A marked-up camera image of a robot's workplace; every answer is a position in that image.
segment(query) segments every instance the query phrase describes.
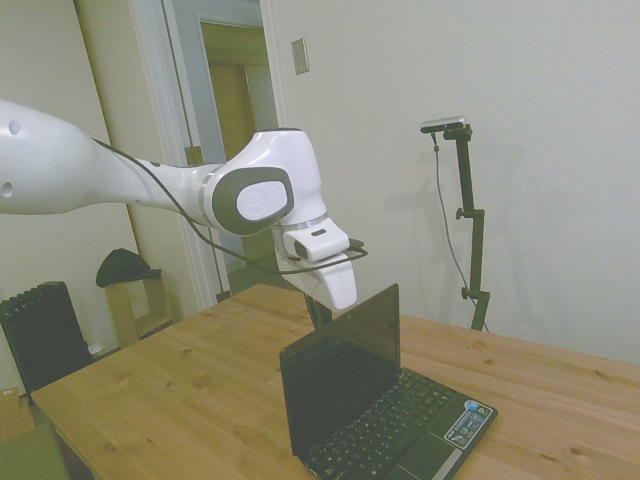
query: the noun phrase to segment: power cord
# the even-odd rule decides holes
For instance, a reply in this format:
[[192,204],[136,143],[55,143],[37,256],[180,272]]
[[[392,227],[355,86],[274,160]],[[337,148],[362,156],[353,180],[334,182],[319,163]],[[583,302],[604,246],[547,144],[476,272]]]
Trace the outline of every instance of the power cord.
[[240,260],[245,261],[247,264],[251,265],[252,267],[255,267],[259,270],[262,270],[263,272],[266,273],[270,273],[273,275],[294,275],[297,273],[307,273],[307,272],[314,272],[316,270],[321,270],[323,268],[328,268],[328,267],[333,267],[336,265],[340,265],[342,263],[346,263],[346,262],[351,262],[354,260],[359,260],[360,258],[366,257],[369,253],[362,247],[364,247],[364,243],[362,243],[359,240],[353,240],[353,239],[349,239],[349,248],[347,248],[347,250],[345,250],[346,252],[356,252],[357,255],[353,255],[353,256],[349,256],[347,255],[348,258],[343,258],[342,260],[336,260],[335,262],[330,262],[330,263],[326,263],[323,265],[319,265],[317,267],[307,267],[307,268],[299,268],[296,270],[274,270],[271,268],[266,268],[263,267],[262,265],[254,262],[253,260],[245,257],[244,255],[241,255],[237,252],[234,252],[233,250],[229,250],[228,248],[223,247],[222,245],[218,245],[217,243],[212,242],[211,240],[209,240],[207,237],[205,237],[196,227],[196,222],[195,220],[193,220],[189,214],[185,211],[185,209],[182,207],[182,205],[180,205],[180,203],[176,200],[176,198],[171,194],[171,192],[169,191],[169,189],[167,187],[165,187],[165,185],[162,183],[162,181],[151,171],[149,170],[149,168],[147,168],[146,165],[144,165],[142,162],[140,162],[138,159],[132,157],[131,155],[128,155],[120,150],[118,150],[115,147],[112,147],[111,145],[108,145],[104,142],[101,142],[100,140],[96,140],[95,138],[93,139],[98,145],[103,146],[104,148],[106,148],[107,150],[110,150],[120,156],[122,156],[123,158],[126,158],[127,160],[129,160],[130,162],[134,163],[135,165],[137,165],[140,169],[142,169],[145,173],[147,173],[147,175],[149,175],[157,184],[158,186],[162,189],[162,191],[167,195],[167,197],[169,197],[169,200],[171,200],[171,202],[176,206],[176,208],[178,209],[180,215],[182,215],[185,220],[187,221],[187,223],[189,224],[189,226],[191,227],[191,229],[196,233],[196,235],[198,235],[198,237],[207,245],[211,245],[213,248],[220,250],[221,252],[224,253],[228,253],[229,255],[236,257]]
[[[456,257],[456,253],[453,250],[453,245],[451,244],[451,235],[449,234],[449,222],[447,221],[447,213],[446,213],[446,209],[444,208],[444,200],[442,199],[442,189],[440,187],[440,156],[439,156],[440,146],[438,145],[438,141],[436,140],[435,133],[431,134],[431,138],[433,139],[433,151],[436,154],[436,186],[438,188],[438,198],[440,199],[440,207],[442,208],[442,218],[444,220],[444,230],[447,235],[447,244],[449,245],[449,251],[451,252],[451,256],[453,257],[453,262],[456,264],[456,268],[458,269],[458,272],[460,273],[460,277],[462,278],[462,283],[464,284],[465,288],[469,290],[467,279],[465,278],[464,273],[462,273],[462,268],[460,268],[460,264],[458,263],[458,258]],[[474,307],[477,308],[478,304],[475,301],[475,299],[471,297],[468,297],[468,298],[469,300],[471,300]],[[484,322],[484,328],[487,330],[487,333],[491,333],[489,331],[489,327],[487,326],[486,322]]]

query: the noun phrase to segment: wooden stool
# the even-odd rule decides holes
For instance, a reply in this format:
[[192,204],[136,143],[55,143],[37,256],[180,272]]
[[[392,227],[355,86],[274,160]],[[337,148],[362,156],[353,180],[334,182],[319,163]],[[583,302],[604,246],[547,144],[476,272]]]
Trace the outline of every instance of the wooden stool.
[[[142,282],[147,296],[149,313],[135,317],[128,287]],[[105,287],[107,301],[120,347],[139,341],[158,328],[172,323],[171,306],[164,290],[162,278],[147,278],[135,282],[114,283]]]

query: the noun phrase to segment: laptop keyboard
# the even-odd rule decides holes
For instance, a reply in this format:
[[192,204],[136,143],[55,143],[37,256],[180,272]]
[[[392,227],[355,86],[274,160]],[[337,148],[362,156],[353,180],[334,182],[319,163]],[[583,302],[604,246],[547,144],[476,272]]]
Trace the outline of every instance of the laptop keyboard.
[[311,449],[309,467],[328,480],[380,478],[454,393],[403,370],[398,383],[369,409]]

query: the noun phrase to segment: floor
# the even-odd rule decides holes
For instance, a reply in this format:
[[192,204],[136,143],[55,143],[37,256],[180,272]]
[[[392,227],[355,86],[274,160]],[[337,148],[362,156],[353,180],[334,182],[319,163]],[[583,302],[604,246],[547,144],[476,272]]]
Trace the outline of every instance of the floor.
[[31,407],[36,428],[0,443],[0,478],[7,480],[69,480],[45,414]]

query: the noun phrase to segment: laptop screen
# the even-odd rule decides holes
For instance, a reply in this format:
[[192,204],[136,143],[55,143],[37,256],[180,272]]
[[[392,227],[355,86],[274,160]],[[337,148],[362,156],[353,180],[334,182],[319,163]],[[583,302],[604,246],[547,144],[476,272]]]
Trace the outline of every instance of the laptop screen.
[[386,391],[400,368],[398,285],[280,354],[293,454],[305,455]]

